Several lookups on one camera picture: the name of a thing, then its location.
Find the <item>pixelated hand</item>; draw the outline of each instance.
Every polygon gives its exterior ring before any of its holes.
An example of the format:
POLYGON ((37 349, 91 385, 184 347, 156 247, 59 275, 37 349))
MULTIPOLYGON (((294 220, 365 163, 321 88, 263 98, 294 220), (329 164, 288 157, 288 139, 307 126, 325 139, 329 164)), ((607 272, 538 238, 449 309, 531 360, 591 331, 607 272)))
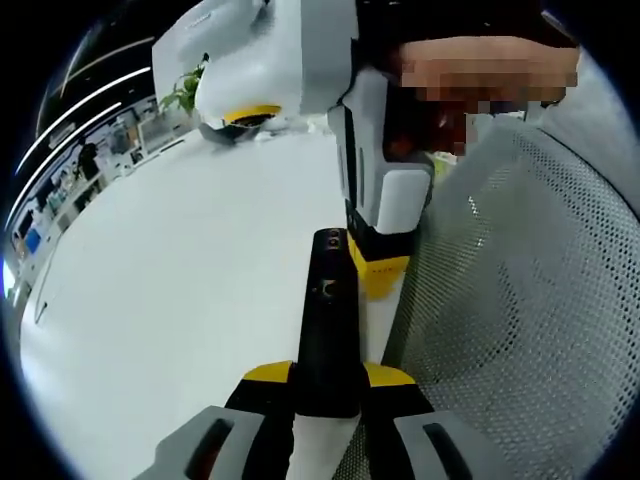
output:
POLYGON ((453 37, 403 45, 395 61, 403 87, 434 109, 427 150, 461 154, 465 113, 482 113, 492 101, 554 102, 575 86, 579 51, 517 37, 453 37))

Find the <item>potted plant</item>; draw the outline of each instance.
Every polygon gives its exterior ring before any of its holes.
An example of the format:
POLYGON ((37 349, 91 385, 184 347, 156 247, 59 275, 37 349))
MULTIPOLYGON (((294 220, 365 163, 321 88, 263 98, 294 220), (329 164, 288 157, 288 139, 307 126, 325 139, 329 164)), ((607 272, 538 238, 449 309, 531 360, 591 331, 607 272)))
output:
POLYGON ((184 78, 182 87, 178 88, 178 82, 173 85, 173 92, 164 97, 160 101, 161 111, 165 111, 169 106, 178 102, 178 106, 182 108, 187 115, 191 117, 196 107, 196 90, 200 84, 200 79, 204 73, 205 63, 209 61, 209 54, 205 53, 202 62, 191 72, 185 73, 180 78, 184 78))

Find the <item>dark clothing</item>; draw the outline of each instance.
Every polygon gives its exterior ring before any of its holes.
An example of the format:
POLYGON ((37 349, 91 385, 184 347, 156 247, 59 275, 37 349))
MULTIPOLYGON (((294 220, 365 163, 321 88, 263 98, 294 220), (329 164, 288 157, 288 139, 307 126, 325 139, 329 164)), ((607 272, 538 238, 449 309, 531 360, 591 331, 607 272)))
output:
POLYGON ((95 158, 98 156, 98 148, 95 143, 87 143, 82 146, 78 154, 78 166, 84 174, 84 178, 91 180, 100 173, 95 158))

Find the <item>ceiling light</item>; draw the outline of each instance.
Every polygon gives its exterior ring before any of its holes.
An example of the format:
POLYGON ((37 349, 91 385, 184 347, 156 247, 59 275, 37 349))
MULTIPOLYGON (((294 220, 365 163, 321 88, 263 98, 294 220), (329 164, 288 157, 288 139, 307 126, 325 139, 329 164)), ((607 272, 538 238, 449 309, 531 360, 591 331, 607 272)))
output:
POLYGON ((56 155, 58 155, 58 153, 60 153, 60 151, 62 151, 62 149, 65 148, 74 138, 76 138, 78 135, 80 135, 82 132, 84 132, 87 128, 89 128, 92 123, 95 123, 97 120, 99 120, 100 118, 104 117, 109 112, 112 112, 113 110, 115 110, 116 108, 120 107, 121 105, 122 105, 122 102, 118 102, 118 103, 115 103, 115 104, 111 105, 109 108, 107 108, 106 110, 100 112, 98 115, 93 117, 91 120, 89 120, 86 123, 84 123, 81 127, 79 127, 76 130, 74 130, 74 132, 71 135, 69 135, 67 138, 65 138, 60 143, 60 145, 58 145, 53 150, 53 152, 51 152, 49 154, 49 156, 44 159, 44 161, 40 164, 40 166, 35 171, 35 173, 31 176, 31 178, 29 178, 29 180, 27 181, 27 184, 24 186, 24 188, 22 189, 22 191, 18 195, 18 198, 16 198, 16 201, 14 202, 13 206, 11 207, 11 210, 9 210, 9 215, 7 216, 7 221, 4 224, 5 230, 9 226, 9 222, 11 221, 11 217, 13 217, 13 214, 15 213, 16 209, 18 208, 18 205, 20 205, 20 202, 22 202, 22 199, 24 198, 25 194, 29 191, 29 187, 31 187, 31 184, 38 178, 38 175, 40 175, 42 170, 44 170, 44 168, 51 162, 51 160, 53 160, 56 157, 56 155))
POLYGON ((68 78, 65 78, 63 83, 61 83, 60 85, 58 85, 58 87, 55 89, 55 91, 57 92, 58 90, 62 90, 60 92, 60 98, 62 98, 62 95, 64 94, 64 89, 65 89, 65 85, 67 83, 69 83, 71 80, 73 80, 74 78, 76 78, 78 75, 80 75, 82 72, 90 69, 91 67, 97 65, 98 63, 106 60, 109 57, 112 57, 114 55, 117 55, 118 53, 122 53, 125 50, 129 50, 130 48, 133 47, 137 47, 139 45, 144 45, 145 43, 149 43, 152 42, 153 40, 155 40, 155 37, 147 37, 147 38, 143 38, 142 40, 138 40, 137 42, 133 42, 130 43, 128 45, 125 45, 124 47, 120 47, 116 50, 113 50, 99 58, 96 58, 93 62, 88 63, 86 65, 84 65, 83 67, 79 68, 78 70, 76 70, 75 72, 73 72, 73 74, 71 74, 68 78))
POLYGON ((98 90, 96 90, 95 92, 93 92, 90 95, 87 95, 85 98, 83 98, 82 100, 80 100, 78 103, 76 103, 73 107, 71 107, 69 110, 67 110, 66 112, 64 112, 60 117, 58 117, 56 119, 55 122, 53 122, 51 125, 49 125, 49 128, 47 128, 42 135, 40 135, 35 142, 33 142, 33 145, 31 145, 29 147, 29 150, 27 150, 27 153, 24 154, 24 157, 22 157, 22 160, 20 160, 20 163, 18 164, 18 168, 16 168, 16 172, 18 173, 18 171, 22 168, 22 166, 24 165, 24 162, 26 162, 27 158, 29 157, 29 155, 31 155, 33 153, 33 151, 38 147, 38 145, 40 145, 40 143, 42 143, 42 141, 45 139, 45 137, 47 137, 47 135, 49 135, 57 126, 59 126, 69 115, 71 115, 73 112, 75 112, 76 110, 78 110, 80 107, 82 107, 83 105, 85 105, 87 102, 93 100, 95 97, 97 97, 98 95, 100 95, 101 93, 106 92, 107 90, 109 90, 112 87, 115 87, 116 85, 121 84, 122 82, 126 82, 127 80, 129 80, 130 78, 136 77, 138 75, 141 75, 143 73, 149 72, 151 71, 151 67, 144 67, 141 68, 140 70, 136 70, 135 72, 131 72, 128 75, 125 75, 124 77, 120 77, 117 80, 114 80, 113 82, 107 83, 104 87, 100 87, 98 90))
POLYGON ((71 57, 71 61, 67 66, 67 72, 65 73, 64 80, 62 81, 62 91, 60 92, 60 98, 62 98, 62 95, 64 95, 64 88, 67 86, 67 82, 69 81, 69 75, 71 75, 71 70, 73 69, 73 67, 76 66, 78 57, 82 53, 82 50, 84 49, 87 43, 87 38, 88 38, 88 35, 85 35, 84 38, 80 41, 80 45, 78 45, 78 48, 76 48, 76 51, 74 52, 73 57, 71 57))

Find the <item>yellow band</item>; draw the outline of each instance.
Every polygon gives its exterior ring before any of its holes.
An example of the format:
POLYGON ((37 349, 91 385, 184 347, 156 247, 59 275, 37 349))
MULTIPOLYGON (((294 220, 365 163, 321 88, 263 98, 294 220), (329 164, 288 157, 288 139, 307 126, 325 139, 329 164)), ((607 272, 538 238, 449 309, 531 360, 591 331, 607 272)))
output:
POLYGON ((385 367, 377 363, 364 362, 371 387, 397 387, 414 385, 416 382, 409 375, 397 368, 385 367))
POLYGON ((257 382, 287 383, 291 363, 291 361, 288 361, 260 365, 259 367, 247 372, 242 379, 255 380, 257 382))
POLYGON ((350 233, 347 233, 347 241, 349 253, 358 270, 358 276, 364 285, 367 297, 371 300, 378 300, 389 295, 396 280, 407 269, 409 256, 367 262, 350 233))
POLYGON ((256 115, 276 115, 282 110, 277 105, 256 105, 242 110, 236 110, 226 114, 223 118, 227 123, 233 123, 247 117, 255 117, 256 115))

